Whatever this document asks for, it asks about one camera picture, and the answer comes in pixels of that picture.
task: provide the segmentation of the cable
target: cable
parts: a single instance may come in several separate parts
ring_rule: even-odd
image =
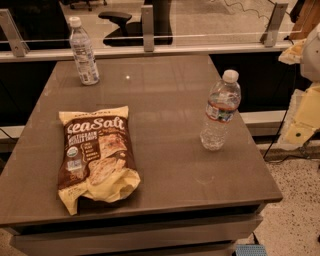
[[[284,161],[288,160],[289,158],[298,158],[298,159],[305,159],[305,160],[311,160],[311,161],[320,160],[320,158],[307,158],[307,157],[304,157],[304,156],[288,155],[288,156],[286,156],[285,158],[283,158],[282,160],[279,160],[279,161],[266,161],[266,162],[270,163],[270,164],[282,164]]]
[[[2,131],[9,139],[13,141],[18,141],[18,139],[11,137],[8,133],[6,133],[2,128],[0,128],[0,131]]]
[[[293,92],[294,92],[294,90],[295,90],[295,88],[296,88],[296,80],[297,80],[297,65],[294,65],[294,78],[293,78],[293,85],[292,85],[291,95],[293,94]],[[283,115],[283,118],[282,118],[282,120],[281,120],[281,123],[280,123],[280,125],[279,125],[279,128],[278,128],[278,130],[277,130],[277,133],[276,133],[276,135],[273,137],[273,139],[272,139],[272,141],[271,141],[268,149],[267,149],[266,152],[264,153],[263,159],[266,158],[268,152],[270,151],[271,147],[272,147],[273,144],[275,143],[275,141],[276,141],[276,139],[277,139],[277,137],[278,137],[278,135],[279,135],[279,133],[280,133],[280,131],[281,131],[281,128],[282,128],[282,126],[283,126],[283,124],[284,124],[284,120],[285,120],[285,118],[286,118],[286,116],[287,116],[287,114],[288,114],[288,110],[289,110],[289,108],[286,109],[286,111],[285,111],[285,113],[284,113],[284,115]]]
[[[253,9],[253,8],[249,8],[249,9],[244,9],[243,7],[243,4],[241,2],[236,2],[236,3],[233,3],[233,4],[229,4],[227,3],[227,0],[224,0],[224,3],[226,4],[226,6],[228,7],[231,7],[231,6],[234,6],[234,5],[240,5],[241,6],[241,9],[243,12],[248,12],[248,11],[253,11],[253,12],[256,12],[258,14],[258,18],[261,19],[261,18],[266,18],[267,20],[270,20],[269,17],[265,16],[265,15],[260,15],[260,12],[257,10],[257,9]]]

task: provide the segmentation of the sea salt chips bag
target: sea salt chips bag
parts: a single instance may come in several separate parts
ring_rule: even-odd
[[[59,112],[65,147],[58,194],[71,215],[77,213],[80,196],[111,203],[138,187],[128,112],[128,107]]]

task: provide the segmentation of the water bottle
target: water bottle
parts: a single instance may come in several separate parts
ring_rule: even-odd
[[[81,26],[79,17],[70,17],[72,28],[70,46],[78,69],[80,80],[84,85],[92,85],[99,82],[99,72],[92,51],[91,40]]]
[[[210,90],[200,133],[202,145],[208,150],[219,150],[226,141],[228,124],[241,101],[238,77],[237,71],[226,70]]]

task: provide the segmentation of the bottle cap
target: bottle cap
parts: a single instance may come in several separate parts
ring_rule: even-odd
[[[228,69],[224,71],[222,79],[227,83],[235,83],[238,81],[239,73],[235,70]]]
[[[79,17],[70,17],[69,21],[72,28],[78,28],[81,26],[81,20]]]

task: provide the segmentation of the snack bag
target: snack bag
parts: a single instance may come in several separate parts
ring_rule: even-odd
[[[128,107],[93,113],[59,112],[64,125],[64,160],[58,194],[71,215],[80,196],[115,202],[139,185],[128,130]]]

